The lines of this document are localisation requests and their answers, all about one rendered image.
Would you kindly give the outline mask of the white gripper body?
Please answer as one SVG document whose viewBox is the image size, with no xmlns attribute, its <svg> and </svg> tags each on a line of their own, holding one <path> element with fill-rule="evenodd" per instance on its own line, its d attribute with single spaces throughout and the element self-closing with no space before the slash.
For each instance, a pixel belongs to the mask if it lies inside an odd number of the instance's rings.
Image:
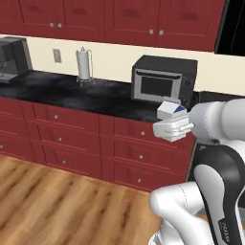
<svg viewBox="0 0 245 245">
<path fill-rule="evenodd" d="M 189 121 L 189 116 L 165 117 L 153 124 L 153 133 L 157 138 L 168 142 L 176 142 L 187 136 L 194 128 L 194 123 Z"/>
</svg>

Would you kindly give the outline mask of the white blue milk carton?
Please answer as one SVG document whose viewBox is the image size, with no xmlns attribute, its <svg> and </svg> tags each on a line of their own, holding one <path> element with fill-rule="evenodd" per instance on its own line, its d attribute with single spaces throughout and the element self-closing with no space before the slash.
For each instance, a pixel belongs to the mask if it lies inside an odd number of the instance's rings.
<svg viewBox="0 0 245 245">
<path fill-rule="evenodd" d="M 178 118 L 187 114 L 187 109 L 176 102 L 164 100 L 157 109 L 158 120 L 168 120 L 172 118 Z"/>
</svg>

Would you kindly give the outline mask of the dark grey coffee machine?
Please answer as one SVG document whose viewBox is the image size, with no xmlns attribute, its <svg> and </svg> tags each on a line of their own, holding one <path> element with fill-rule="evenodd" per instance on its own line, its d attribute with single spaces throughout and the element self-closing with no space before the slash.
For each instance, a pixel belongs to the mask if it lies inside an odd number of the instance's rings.
<svg viewBox="0 0 245 245">
<path fill-rule="evenodd" d="M 28 43 L 25 38 L 6 36 L 0 38 L 0 83 L 32 70 Z"/>
</svg>

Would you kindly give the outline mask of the red drawer front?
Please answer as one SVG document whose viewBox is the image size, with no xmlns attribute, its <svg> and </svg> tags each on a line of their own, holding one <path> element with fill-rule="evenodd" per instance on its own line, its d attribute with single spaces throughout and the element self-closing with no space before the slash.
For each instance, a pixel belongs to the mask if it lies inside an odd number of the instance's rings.
<svg viewBox="0 0 245 245">
<path fill-rule="evenodd" d="M 47 125 L 40 125 L 38 130 L 40 139 L 44 142 L 69 146 L 93 154 L 100 153 L 100 140 L 97 134 L 87 133 L 83 130 Z"/>
<path fill-rule="evenodd" d="M 30 139 L 25 121 L 12 117 L 0 117 L 0 136 Z"/>
<path fill-rule="evenodd" d="M 4 146 L 3 149 L 0 149 L 1 154 L 36 163 L 45 162 L 41 146 L 33 144 L 29 139 L 0 136 L 0 145 Z"/>
<path fill-rule="evenodd" d="M 152 122 L 140 122 L 105 115 L 99 115 L 99 122 L 100 134 L 103 136 L 121 137 L 124 139 L 137 140 L 156 145 L 168 145 L 169 147 L 179 147 L 183 149 L 192 148 L 195 142 L 195 138 L 191 133 L 188 133 L 184 139 L 174 143 L 156 138 L 153 134 Z"/>
<path fill-rule="evenodd" d="M 186 173 L 191 157 L 191 149 L 146 144 L 110 137 L 101 137 L 100 147 L 101 155 L 104 157 L 116 157 L 121 160 L 139 162 L 175 173 Z"/>
<path fill-rule="evenodd" d="M 24 122 L 20 101 L 0 97 L 0 119 Z"/>
<path fill-rule="evenodd" d="M 38 103 L 33 105 L 33 112 L 37 120 L 77 127 L 87 132 L 98 132 L 98 115 L 95 113 Z"/>
<path fill-rule="evenodd" d="M 108 158 L 101 160 L 101 177 L 107 182 L 145 191 L 183 183 L 186 180 L 185 174 Z M 141 183 L 137 182 L 138 178 L 142 179 Z"/>
<path fill-rule="evenodd" d="M 47 145 L 43 148 L 49 166 L 100 178 L 100 156 Z"/>
</svg>

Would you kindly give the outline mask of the black toaster oven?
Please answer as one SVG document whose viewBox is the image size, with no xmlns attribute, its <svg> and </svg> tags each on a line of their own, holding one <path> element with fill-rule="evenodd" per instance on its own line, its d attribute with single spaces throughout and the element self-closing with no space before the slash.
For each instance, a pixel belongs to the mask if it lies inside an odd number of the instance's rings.
<svg viewBox="0 0 245 245">
<path fill-rule="evenodd" d="M 190 105 L 197 76 L 195 59 L 141 56 L 131 70 L 131 98 Z"/>
</svg>

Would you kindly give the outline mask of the paper towel holder with roll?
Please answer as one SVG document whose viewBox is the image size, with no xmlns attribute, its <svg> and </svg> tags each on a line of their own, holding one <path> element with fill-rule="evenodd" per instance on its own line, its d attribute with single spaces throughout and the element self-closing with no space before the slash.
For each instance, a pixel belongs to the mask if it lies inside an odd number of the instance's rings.
<svg viewBox="0 0 245 245">
<path fill-rule="evenodd" d="M 78 65 L 77 83 L 85 86 L 87 83 L 94 82 L 94 68 L 92 51 L 82 47 L 76 50 L 76 58 Z"/>
</svg>

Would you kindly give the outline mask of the red upper cupboard door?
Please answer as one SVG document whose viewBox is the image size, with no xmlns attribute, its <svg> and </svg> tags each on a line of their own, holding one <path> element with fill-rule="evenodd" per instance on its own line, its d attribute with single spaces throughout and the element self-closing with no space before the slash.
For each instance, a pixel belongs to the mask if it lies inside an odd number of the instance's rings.
<svg viewBox="0 0 245 245">
<path fill-rule="evenodd" d="M 15 0 L 19 29 L 30 36 L 52 36 L 56 25 L 56 0 Z"/>
<path fill-rule="evenodd" d="M 56 0 L 57 36 L 81 41 L 103 41 L 104 0 Z"/>
<path fill-rule="evenodd" d="M 17 33 L 12 0 L 0 0 L 0 34 Z"/>
<path fill-rule="evenodd" d="M 161 0 L 157 46 L 212 52 L 224 5 L 225 0 Z"/>
<path fill-rule="evenodd" d="M 105 40 L 154 46 L 160 0 L 104 0 Z"/>
</svg>

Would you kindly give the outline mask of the grey wall outlet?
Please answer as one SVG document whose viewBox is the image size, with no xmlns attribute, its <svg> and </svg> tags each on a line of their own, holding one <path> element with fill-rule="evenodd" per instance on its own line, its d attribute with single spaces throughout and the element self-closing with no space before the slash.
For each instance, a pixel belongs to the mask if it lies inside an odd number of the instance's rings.
<svg viewBox="0 0 245 245">
<path fill-rule="evenodd" d="M 53 49 L 54 62 L 61 63 L 61 52 L 59 49 Z"/>
</svg>

